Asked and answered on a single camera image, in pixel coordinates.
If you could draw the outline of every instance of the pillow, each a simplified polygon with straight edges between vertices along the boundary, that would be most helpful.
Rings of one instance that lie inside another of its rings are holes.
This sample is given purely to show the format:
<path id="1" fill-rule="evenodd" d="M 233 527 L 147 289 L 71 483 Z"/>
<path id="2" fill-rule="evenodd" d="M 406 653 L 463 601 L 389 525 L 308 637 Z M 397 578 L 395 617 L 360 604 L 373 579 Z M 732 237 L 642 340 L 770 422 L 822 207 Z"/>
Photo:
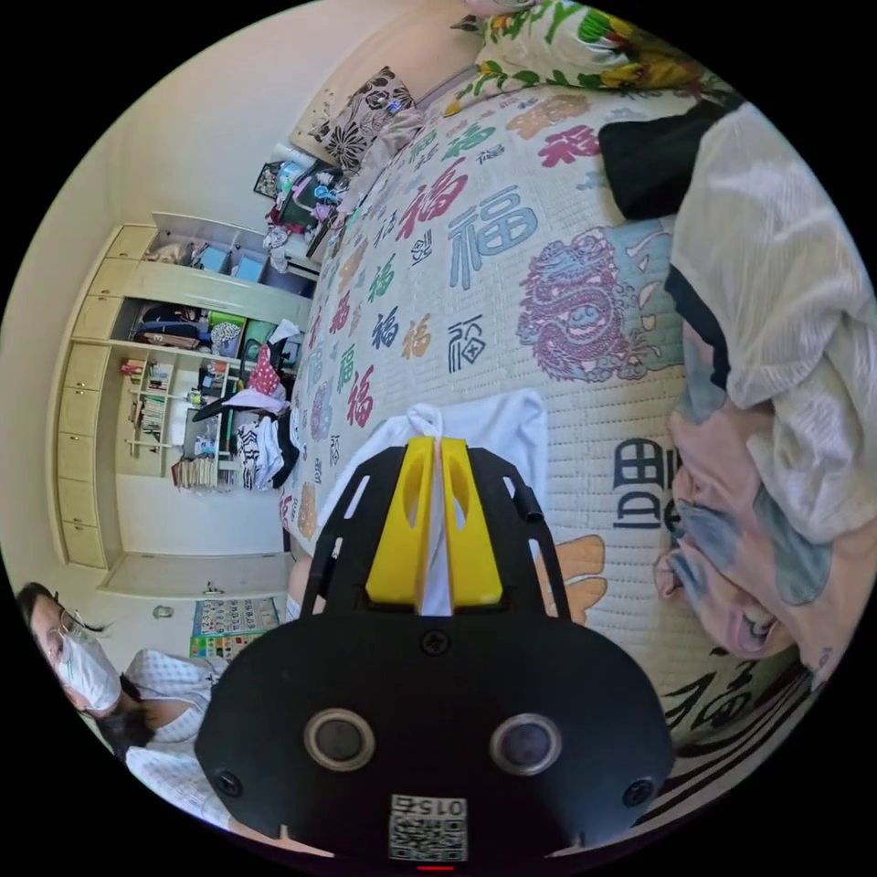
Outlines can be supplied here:
<path id="1" fill-rule="evenodd" d="M 509 12 L 520 12 L 541 2 L 542 0 L 466 0 L 466 6 L 478 18 L 490 18 Z"/>
<path id="2" fill-rule="evenodd" d="M 348 172 L 356 172 L 365 150 L 377 138 L 391 113 L 387 108 L 397 104 L 399 110 L 414 106 L 414 99 L 405 83 L 384 67 L 350 96 L 344 109 L 313 134 L 338 164 Z"/>
<path id="3" fill-rule="evenodd" d="M 659 89 L 706 75 L 696 61 L 620 18 L 574 0 L 546 0 L 486 20 L 479 73 L 445 110 L 533 85 Z"/>

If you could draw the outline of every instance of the clothing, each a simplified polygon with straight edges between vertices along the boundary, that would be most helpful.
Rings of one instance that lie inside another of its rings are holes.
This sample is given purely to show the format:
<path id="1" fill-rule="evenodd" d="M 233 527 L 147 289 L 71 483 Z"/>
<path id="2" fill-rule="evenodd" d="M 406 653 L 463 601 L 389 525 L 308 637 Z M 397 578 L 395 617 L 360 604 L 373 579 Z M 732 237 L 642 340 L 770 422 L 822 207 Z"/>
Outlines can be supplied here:
<path id="1" fill-rule="evenodd" d="M 299 459 L 299 450 L 292 444 L 290 438 L 289 418 L 290 412 L 287 412 L 277 419 L 277 443 L 280 445 L 283 465 L 274 475 L 272 484 L 275 490 L 279 490 L 286 483 Z"/>
<path id="2" fill-rule="evenodd" d="M 228 828 L 231 817 L 198 764 L 195 740 L 213 685 L 227 666 L 221 658 L 176 658 L 143 649 L 125 672 L 144 700 L 167 698 L 191 704 L 159 728 L 146 746 L 128 750 L 128 769 L 160 798 L 221 829 Z"/>
<path id="3" fill-rule="evenodd" d="M 676 213 L 692 180 L 704 134 L 740 105 L 701 100 L 688 112 L 650 122 L 611 122 L 597 139 L 618 209 L 626 219 L 658 219 Z"/>
<path id="4" fill-rule="evenodd" d="M 684 465 L 673 481 L 680 525 L 655 565 L 659 593 L 687 597 L 703 626 L 741 658 L 793 642 L 815 684 L 850 642 L 877 574 L 877 517 L 833 543 L 797 533 L 747 449 L 769 432 L 770 405 L 742 410 L 710 380 L 712 351 L 683 326 L 687 385 L 670 418 Z"/>
<path id="5" fill-rule="evenodd" d="M 670 265 L 670 274 L 664 283 L 664 289 L 673 299 L 676 312 L 697 332 L 702 341 L 713 348 L 713 373 L 710 380 L 724 390 L 731 365 L 728 362 L 728 345 L 718 320 L 674 265 Z"/>
<path id="6" fill-rule="evenodd" d="M 877 299 L 837 210 L 751 104 L 703 136 L 671 264 L 727 342 L 727 392 L 775 417 L 747 442 L 799 533 L 877 516 Z"/>
<path id="7" fill-rule="evenodd" d="M 273 487 L 274 476 L 283 468 L 283 454 L 277 441 L 277 421 L 263 417 L 256 430 L 256 444 L 259 457 L 256 460 L 256 473 L 253 487 L 265 491 Z"/>
<path id="8" fill-rule="evenodd" d="M 274 415 L 282 414 L 290 406 L 285 399 L 281 401 L 274 396 L 266 396 L 264 393 L 249 387 L 225 399 L 222 404 L 245 411 L 269 411 Z"/>
<path id="9" fill-rule="evenodd" d="M 406 414 L 384 421 L 351 457 L 317 516 L 325 526 L 356 468 L 385 448 L 405 446 L 415 436 L 465 439 L 510 462 L 544 508 L 548 472 L 548 421 L 535 390 L 519 390 L 472 402 L 437 408 L 414 405 Z M 429 549 L 423 615 L 450 615 L 448 558 L 444 550 L 444 503 L 441 467 L 434 469 L 429 511 Z"/>

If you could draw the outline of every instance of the face mask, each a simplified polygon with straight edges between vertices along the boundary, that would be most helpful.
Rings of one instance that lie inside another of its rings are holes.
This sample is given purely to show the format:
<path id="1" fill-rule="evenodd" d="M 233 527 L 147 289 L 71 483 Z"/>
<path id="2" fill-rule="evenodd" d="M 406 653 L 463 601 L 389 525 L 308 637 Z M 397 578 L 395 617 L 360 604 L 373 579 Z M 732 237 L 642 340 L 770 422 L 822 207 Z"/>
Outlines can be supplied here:
<path id="1" fill-rule="evenodd" d="M 58 665 L 61 681 L 81 694 L 95 712 L 115 706 L 122 695 L 122 680 L 100 643 L 82 628 L 64 636 Z"/>

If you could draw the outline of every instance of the woman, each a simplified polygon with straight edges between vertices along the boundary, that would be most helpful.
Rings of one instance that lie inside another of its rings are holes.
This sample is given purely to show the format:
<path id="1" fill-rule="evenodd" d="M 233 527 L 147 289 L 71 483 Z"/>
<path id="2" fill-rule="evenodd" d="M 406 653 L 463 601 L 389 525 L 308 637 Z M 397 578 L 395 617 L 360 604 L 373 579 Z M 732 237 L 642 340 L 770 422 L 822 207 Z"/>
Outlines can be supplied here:
<path id="1" fill-rule="evenodd" d="M 290 593 L 307 581 L 310 560 L 297 563 Z M 214 684 L 228 665 L 221 658 L 176 658 L 143 649 L 120 675 L 93 628 L 31 582 L 16 602 L 70 702 L 90 715 L 112 752 L 156 795 L 191 816 L 287 850 L 330 855 L 294 840 L 274 840 L 237 822 L 195 757 L 195 739 Z"/>

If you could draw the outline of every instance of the qr code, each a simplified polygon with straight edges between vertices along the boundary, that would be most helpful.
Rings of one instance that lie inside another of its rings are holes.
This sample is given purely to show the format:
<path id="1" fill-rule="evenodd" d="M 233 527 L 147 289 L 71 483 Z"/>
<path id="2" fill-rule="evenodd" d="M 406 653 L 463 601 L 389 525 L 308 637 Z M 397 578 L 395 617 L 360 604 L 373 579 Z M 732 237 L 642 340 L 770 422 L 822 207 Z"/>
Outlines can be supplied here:
<path id="1" fill-rule="evenodd" d="M 466 861 L 466 840 L 466 802 L 462 798 L 393 796 L 391 859 Z"/>

